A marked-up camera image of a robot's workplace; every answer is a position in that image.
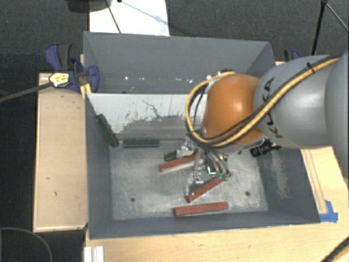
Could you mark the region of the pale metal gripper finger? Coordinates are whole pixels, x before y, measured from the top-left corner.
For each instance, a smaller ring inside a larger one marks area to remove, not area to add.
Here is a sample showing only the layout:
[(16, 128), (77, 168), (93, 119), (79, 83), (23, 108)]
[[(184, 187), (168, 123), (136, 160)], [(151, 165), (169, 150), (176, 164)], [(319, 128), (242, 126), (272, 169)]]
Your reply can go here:
[(200, 172), (193, 172), (187, 180), (185, 186), (185, 195), (190, 196), (194, 191), (203, 185), (203, 177)]
[(176, 150), (176, 158), (181, 159), (187, 156), (191, 156), (195, 151), (195, 143), (191, 139), (185, 139), (185, 141)]

